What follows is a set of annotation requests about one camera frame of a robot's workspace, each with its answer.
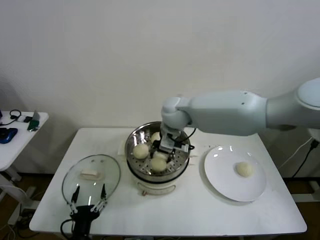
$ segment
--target glass lid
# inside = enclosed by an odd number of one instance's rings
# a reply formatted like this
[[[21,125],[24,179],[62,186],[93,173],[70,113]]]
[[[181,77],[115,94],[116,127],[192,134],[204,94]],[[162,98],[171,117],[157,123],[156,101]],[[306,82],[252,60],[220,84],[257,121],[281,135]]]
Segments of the glass lid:
[[[108,199],[120,180],[118,162],[108,155],[92,155],[73,165],[62,182],[64,200],[75,206],[95,205]]]

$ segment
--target floor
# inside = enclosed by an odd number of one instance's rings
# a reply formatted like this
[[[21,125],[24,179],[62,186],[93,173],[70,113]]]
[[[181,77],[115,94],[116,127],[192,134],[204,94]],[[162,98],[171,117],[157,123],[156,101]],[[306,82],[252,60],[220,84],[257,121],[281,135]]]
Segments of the floor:
[[[36,192],[34,193],[35,200],[41,200],[44,191],[47,189],[50,181],[52,179],[51,175],[23,175],[22,180],[18,182],[16,185],[23,190],[27,190],[29,186],[36,186]],[[290,181],[287,183],[287,187],[289,191],[292,194],[304,194],[304,193],[311,193],[312,189],[309,186],[307,182],[303,181]],[[14,209],[17,206],[17,202],[11,198],[10,196],[6,195],[3,200],[0,202],[0,229],[2,226],[7,224],[7,221],[11,215],[11,213],[14,211]],[[275,239],[276,240],[320,240],[320,203],[298,203],[298,208],[301,212],[301,214],[304,217],[304,220],[307,223],[308,230],[305,233],[302,234],[295,234],[295,235],[282,235],[278,236]],[[14,228],[14,231],[16,233],[16,240],[23,240],[25,237],[32,236],[34,232],[30,231],[29,229],[25,230],[20,230],[19,234],[24,237],[21,238],[18,236],[17,233],[17,228]],[[8,233],[10,232],[9,227],[4,227],[3,229],[0,230],[0,240],[8,239]],[[13,240],[14,236],[11,234],[9,236],[9,239]],[[54,234],[46,234],[46,233],[40,233],[36,236],[32,236],[29,239],[33,240],[59,240],[57,236]],[[100,240],[102,239],[101,236],[95,236],[93,240]],[[105,240],[122,240],[124,239],[123,237],[106,237],[104,238]],[[179,238],[179,240],[195,240],[199,239],[198,238]],[[211,240],[211,239],[216,239],[216,237],[206,237],[204,238],[206,240]],[[239,239],[238,237],[224,237],[224,240],[229,240],[229,239]]]

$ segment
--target white wall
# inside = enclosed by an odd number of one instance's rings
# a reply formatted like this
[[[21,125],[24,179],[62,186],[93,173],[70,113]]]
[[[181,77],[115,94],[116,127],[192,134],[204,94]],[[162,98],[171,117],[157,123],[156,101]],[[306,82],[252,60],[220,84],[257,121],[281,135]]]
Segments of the white wall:
[[[16,166],[52,173],[78,128],[160,120],[169,96],[273,97],[319,77],[319,12],[318,0],[2,0],[1,108],[50,115]],[[277,164],[308,139],[262,136]]]

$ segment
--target black cable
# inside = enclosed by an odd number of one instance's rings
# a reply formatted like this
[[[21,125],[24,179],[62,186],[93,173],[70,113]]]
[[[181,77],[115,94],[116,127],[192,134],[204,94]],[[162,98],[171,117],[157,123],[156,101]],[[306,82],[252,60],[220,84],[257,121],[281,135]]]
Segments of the black cable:
[[[308,156],[309,156],[309,154],[311,153],[311,151],[312,151],[313,149],[315,149],[318,145],[319,145],[319,142],[318,142],[317,140],[315,140],[315,139],[311,142],[310,149],[309,149],[309,151],[307,152],[307,154],[306,154],[306,156],[305,156],[302,164],[301,164],[300,167],[298,168],[298,170],[293,174],[293,176],[292,176],[293,178],[297,175],[297,173],[298,173],[298,172],[300,171],[300,169],[303,167],[303,165],[304,165],[305,162],[307,161]]]
[[[20,204],[19,212],[20,212],[19,215],[21,216],[21,220],[19,220],[15,225],[16,226],[17,235],[21,239],[30,239],[30,238],[33,238],[33,237],[39,235],[40,232],[31,234],[31,235],[28,235],[28,236],[21,235],[20,230],[29,229],[29,224],[30,224],[30,221],[31,221],[32,217],[34,216],[35,211],[34,210],[22,211],[22,204]]]
[[[18,113],[19,113],[19,116],[13,115],[12,112],[18,112]],[[10,118],[13,119],[13,120],[12,120],[11,122],[9,122],[9,123],[2,123],[2,122],[0,122],[0,126],[7,126],[7,125],[9,125],[9,124],[12,124],[13,122],[17,121],[18,118],[20,118],[21,115],[22,115],[22,114],[21,114],[21,111],[20,111],[20,110],[18,110],[18,109],[13,109],[13,110],[11,110],[11,111],[10,111]]]
[[[193,132],[192,132],[189,136],[187,136],[185,139],[179,141],[179,143],[183,143],[185,140],[188,140],[189,138],[191,138],[191,136],[192,136],[193,134],[195,134],[196,130],[197,130],[197,129],[195,128],[195,129],[193,130]]]
[[[22,236],[22,235],[20,234],[20,232],[19,232],[19,228],[16,229],[16,233],[18,234],[19,238],[21,238],[21,239],[31,239],[31,238],[33,238],[33,237],[35,237],[35,236],[37,236],[37,235],[40,234],[40,232],[37,232],[37,233],[32,234],[32,235],[30,235],[30,236]]]
[[[61,223],[61,225],[60,225],[60,232],[61,232],[62,236],[64,236],[64,237],[65,237],[66,239],[68,239],[68,240],[71,240],[72,238],[68,237],[68,236],[64,233],[63,227],[64,227],[64,225],[65,225],[66,223],[71,222],[71,221],[72,221],[71,218],[70,218],[70,219],[67,219],[67,220],[64,220],[64,221]]]
[[[195,134],[196,130],[197,130],[197,129],[195,128],[195,129],[193,130],[193,132],[192,132],[189,136],[187,136],[185,139],[183,139],[183,140],[177,141],[177,140],[173,139],[172,136],[169,136],[169,138],[170,138],[172,141],[180,144],[180,143],[183,143],[185,140],[188,140],[189,138],[191,138],[191,136],[192,136],[193,134]]]

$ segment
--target steamed bun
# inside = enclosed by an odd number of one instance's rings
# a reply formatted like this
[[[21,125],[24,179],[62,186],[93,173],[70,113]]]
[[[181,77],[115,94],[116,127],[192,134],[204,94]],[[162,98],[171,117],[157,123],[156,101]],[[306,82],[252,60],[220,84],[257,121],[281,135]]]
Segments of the steamed bun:
[[[149,154],[149,148],[147,144],[141,143],[133,148],[133,156],[136,159],[145,159]]]
[[[252,164],[245,161],[237,163],[235,169],[238,174],[245,178],[252,176],[255,172],[255,169],[252,166]]]

